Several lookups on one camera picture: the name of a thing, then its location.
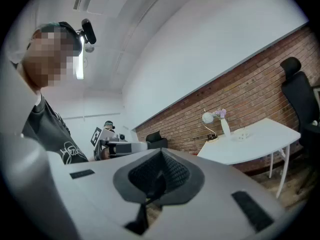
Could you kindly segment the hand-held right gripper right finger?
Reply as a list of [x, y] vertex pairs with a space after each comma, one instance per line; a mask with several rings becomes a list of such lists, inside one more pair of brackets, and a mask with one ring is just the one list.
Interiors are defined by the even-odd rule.
[[204, 173], [199, 193], [183, 205], [164, 206], [149, 228], [150, 240], [243, 240], [255, 234], [232, 194], [247, 192], [275, 221], [285, 208], [267, 189], [238, 169], [174, 150]]

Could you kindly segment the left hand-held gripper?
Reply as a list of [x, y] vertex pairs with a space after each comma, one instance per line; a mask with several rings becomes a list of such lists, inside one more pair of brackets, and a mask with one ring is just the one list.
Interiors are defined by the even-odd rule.
[[127, 156], [139, 152], [143, 152], [149, 149], [149, 142], [126, 142], [125, 135], [117, 134], [112, 129], [96, 128], [91, 138], [91, 144], [93, 145], [93, 157], [96, 161], [109, 159], [110, 155], [105, 155], [105, 148], [109, 150], [109, 142], [117, 142], [115, 144], [116, 157]]

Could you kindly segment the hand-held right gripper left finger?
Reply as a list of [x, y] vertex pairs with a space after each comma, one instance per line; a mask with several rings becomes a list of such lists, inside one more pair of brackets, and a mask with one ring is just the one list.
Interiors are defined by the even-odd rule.
[[57, 240], [166, 240], [161, 220], [139, 235], [126, 226], [137, 222], [141, 205], [124, 200], [114, 186], [116, 171], [140, 158], [147, 150], [113, 161], [64, 165], [56, 153], [48, 153], [48, 187], [52, 191], [46, 207], [50, 235]]

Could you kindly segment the low black chair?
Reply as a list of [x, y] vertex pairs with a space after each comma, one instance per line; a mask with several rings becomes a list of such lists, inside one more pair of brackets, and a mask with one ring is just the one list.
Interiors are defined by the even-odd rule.
[[160, 132], [154, 132], [146, 136], [145, 141], [147, 142], [148, 149], [158, 149], [158, 148], [167, 148], [168, 140], [165, 137], [162, 137]]

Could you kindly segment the white table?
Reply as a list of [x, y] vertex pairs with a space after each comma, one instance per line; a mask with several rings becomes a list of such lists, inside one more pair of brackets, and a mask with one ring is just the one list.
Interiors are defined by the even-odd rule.
[[274, 153], [278, 152], [284, 161], [283, 171], [276, 193], [279, 198], [285, 183], [289, 161], [290, 145], [298, 141], [301, 134], [279, 122], [264, 118], [246, 127], [250, 136], [244, 141], [236, 139], [236, 132], [230, 138], [219, 136], [214, 141], [207, 141], [198, 157], [225, 165], [241, 164], [270, 155], [269, 176], [272, 175]]

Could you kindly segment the white vase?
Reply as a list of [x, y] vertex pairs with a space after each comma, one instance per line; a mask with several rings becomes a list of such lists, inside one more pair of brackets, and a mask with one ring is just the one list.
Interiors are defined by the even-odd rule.
[[228, 125], [228, 122], [225, 118], [222, 118], [220, 120], [221, 122], [221, 127], [222, 127], [222, 130], [223, 130], [223, 133], [224, 135], [227, 137], [227, 138], [230, 138], [231, 137], [231, 131], [230, 131], [230, 127]]

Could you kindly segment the person's dark printed sweatshirt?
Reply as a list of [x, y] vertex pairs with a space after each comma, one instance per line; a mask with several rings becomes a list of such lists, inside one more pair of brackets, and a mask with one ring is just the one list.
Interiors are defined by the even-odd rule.
[[30, 112], [22, 133], [41, 144], [46, 151], [59, 154], [64, 164], [84, 163], [88, 159], [71, 137], [61, 116], [42, 96]]

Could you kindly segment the purple flowers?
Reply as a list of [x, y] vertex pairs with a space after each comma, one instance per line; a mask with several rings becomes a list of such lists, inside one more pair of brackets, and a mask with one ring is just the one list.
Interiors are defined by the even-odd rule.
[[215, 110], [212, 115], [214, 118], [218, 118], [219, 120], [222, 120], [226, 117], [227, 111], [224, 108], [218, 108]]

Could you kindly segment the long ceiling light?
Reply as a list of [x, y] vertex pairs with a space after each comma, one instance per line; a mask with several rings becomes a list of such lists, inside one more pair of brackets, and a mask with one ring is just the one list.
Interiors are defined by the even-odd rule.
[[75, 68], [75, 75], [76, 75], [77, 80], [84, 79], [84, 44], [85, 44], [85, 40], [82, 36], [80, 37], [80, 42], [81, 42], [81, 51], [78, 56], [77, 66]]

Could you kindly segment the black office chair with headrest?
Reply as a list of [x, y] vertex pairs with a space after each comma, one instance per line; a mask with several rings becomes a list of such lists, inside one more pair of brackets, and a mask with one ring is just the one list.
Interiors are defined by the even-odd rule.
[[280, 66], [285, 73], [281, 89], [297, 115], [299, 144], [311, 163], [310, 172], [296, 192], [299, 195], [313, 173], [320, 171], [320, 107], [306, 74], [301, 71], [301, 62], [291, 56], [282, 61]]

